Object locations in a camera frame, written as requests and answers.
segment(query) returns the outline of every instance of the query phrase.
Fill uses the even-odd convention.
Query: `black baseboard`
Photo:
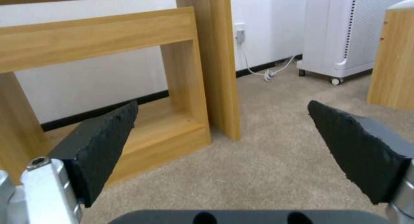
[[[286,62],[289,59],[290,58],[286,58],[286,59],[281,59],[281,60],[277,60],[277,61],[274,61],[274,62],[265,63],[265,64],[262,64],[262,65],[258,65],[258,66],[252,67],[250,69],[253,72],[259,72],[259,71],[264,70],[264,69],[269,69],[269,68],[275,67],[275,64],[284,63],[284,62]],[[302,59],[302,54],[297,55],[295,57],[295,59],[301,60]],[[250,74],[251,74],[250,71],[246,68],[246,69],[242,69],[242,70],[236,71],[235,76],[236,76],[236,78],[240,78],[242,76],[250,75]]]
[[[127,103],[129,103],[130,101],[136,100],[138,102],[138,104],[144,104],[144,103],[148,103],[157,99],[162,99],[165,97],[168,97],[169,93],[168,90],[164,90],[164,91],[160,91],[157,93],[153,93],[147,96],[143,96],[143,97],[139,97],[136,99],[132,99],[132,100],[128,100],[122,103],[116,103],[113,105],[109,105],[100,109],[95,109],[95,110],[91,110],[88,112],[83,112],[77,115],[73,115],[73,116],[69,116],[69,117],[65,117],[56,121],[51,121],[51,122],[47,122],[42,124],[42,128],[43,131],[50,131],[50,130],[54,130],[54,129],[58,129],[60,127],[64,127],[67,125],[71,125],[71,124],[75,124],[78,122],[81,122],[83,120],[89,119],[89,118],[94,118],[100,115],[104,115],[107,112],[110,112],[114,109],[117,109],[121,106],[126,105]]]
[[[258,65],[258,66],[252,67],[250,69],[254,72],[258,72],[258,71],[261,71],[261,70],[264,70],[264,69],[272,68],[272,67],[275,66],[275,64],[284,63],[289,59],[290,58],[281,59],[281,60],[274,61],[274,62],[269,62],[269,63],[263,64],[263,65]],[[302,59],[302,55],[296,56],[296,59]],[[237,78],[245,76],[245,75],[250,75],[250,72],[248,71],[248,69],[243,69],[243,70],[236,71],[236,77]],[[136,100],[138,102],[138,104],[144,104],[144,103],[148,103],[148,102],[151,102],[151,101],[154,101],[154,100],[157,100],[157,99],[162,99],[162,98],[165,98],[165,97],[168,97],[168,96],[169,96],[168,90],[165,90],[165,91],[160,91],[160,92],[157,92],[157,93],[149,94],[147,96],[139,97],[139,98],[136,98],[136,99],[133,99],[133,100]],[[132,100],[128,100],[128,101],[125,101],[125,102],[122,102],[122,103],[116,103],[116,104],[113,104],[113,105],[109,105],[109,106],[106,106],[106,107],[103,107],[103,108],[100,108],[100,109],[91,110],[91,111],[88,111],[88,112],[83,112],[83,113],[73,115],[73,116],[69,116],[69,117],[65,117],[65,118],[62,118],[62,119],[59,119],[59,120],[56,120],[56,121],[47,122],[47,123],[42,124],[41,126],[43,128],[43,131],[50,131],[50,130],[58,129],[58,128],[61,128],[61,127],[67,126],[67,125],[71,125],[71,124],[81,122],[81,121],[89,119],[89,118],[94,118],[94,117],[97,117],[97,116],[100,116],[100,115],[104,115],[107,112],[110,112],[114,109],[117,109],[121,106],[126,105],[130,101],[132,101]]]

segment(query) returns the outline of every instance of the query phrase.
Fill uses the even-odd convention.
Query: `power plug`
[[[244,29],[239,29],[236,31],[235,39],[237,41],[237,44],[241,45],[246,40],[246,33]]]
[[[267,69],[265,72],[264,80],[266,82],[271,82],[274,76],[275,74],[270,69]]]

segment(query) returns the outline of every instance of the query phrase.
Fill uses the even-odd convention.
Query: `white power cord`
[[[241,51],[241,53],[242,53],[242,54],[243,54],[243,56],[244,56],[244,61],[245,61],[245,63],[246,63],[247,70],[248,70],[250,73],[252,73],[253,75],[260,75],[260,76],[263,76],[263,77],[264,77],[263,79],[264,79],[266,82],[270,82],[270,81],[272,81],[273,77],[275,77],[275,76],[276,76],[279,72],[281,72],[281,71],[283,71],[284,69],[286,69],[286,68],[290,65],[290,63],[292,63],[293,59],[296,57],[296,55],[292,56],[292,58],[289,60],[289,62],[288,62],[288,63],[287,63],[287,64],[286,64],[283,68],[278,69],[277,71],[271,71],[270,69],[268,69],[268,70],[266,70],[266,72],[265,72],[264,74],[262,74],[262,73],[257,73],[257,72],[253,72],[253,71],[250,69],[249,62],[248,62],[248,60],[247,60],[247,55],[246,55],[246,53],[244,52],[244,50],[243,50],[243,46],[242,46],[242,44],[244,43],[244,40],[245,40],[245,32],[244,32],[244,30],[238,30],[238,31],[237,31],[236,40],[237,40],[237,45],[238,45],[238,46],[240,46],[240,51]]]
[[[244,52],[243,47],[242,47],[241,45],[239,45],[239,46],[240,46],[240,51],[241,51],[241,53],[242,53],[242,54],[243,54],[243,56],[244,56],[244,61],[245,61],[246,66],[247,66],[247,70],[248,70],[250,73],[252,73],[253,75],[260,75],[260,76],[264,76],[265,74],[256,73],[256,72],[253,72],[253,71],[250,69],[250,67],[249,67],[249,63],[247,62],[247,56],[246,56],[246,53]]]
[[[292,58],[289,60],[289,62],[287,62],[287,64],[281,68],[278,69],[277,71],[272,71],[270,69],[267,69],[265,72],[265,81],[266,82],[270,82],[272,81],[273,77],[275,77],[276,75],[278,75],[279,72],[283,71],[284,69],[286,69],[293,61],[293,59],[296,57],[296,55],[292,56]]]

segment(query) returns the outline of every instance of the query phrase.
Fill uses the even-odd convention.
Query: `caster wheel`
[[[343,79],[340,79],[340,78],[331,78],[331,83],[334,86],[338,86],[339,84],[343,83]]]
[[[306,76],[306,71],[304,69],[299,69],[299,76]]]

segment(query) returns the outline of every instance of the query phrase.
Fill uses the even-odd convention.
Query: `white appliance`
[[[306,0],[305,46],[299,75],[343,78],[374,67],[386,10],[403,0]]]

